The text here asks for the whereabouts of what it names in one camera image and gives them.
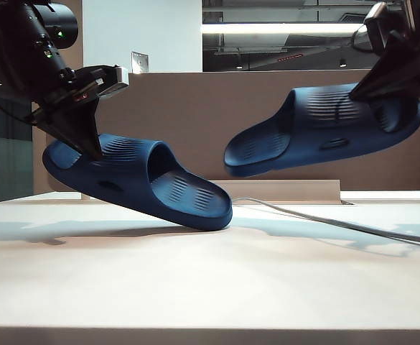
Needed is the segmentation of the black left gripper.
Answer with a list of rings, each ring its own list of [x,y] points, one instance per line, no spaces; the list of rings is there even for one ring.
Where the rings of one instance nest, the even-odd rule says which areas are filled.
[[[52,77],[39,78],[31,92],[38,109],[29,115],[29,123],[99,160],[103,154],[95,113],[100,92],[100,67],[65,68]]]

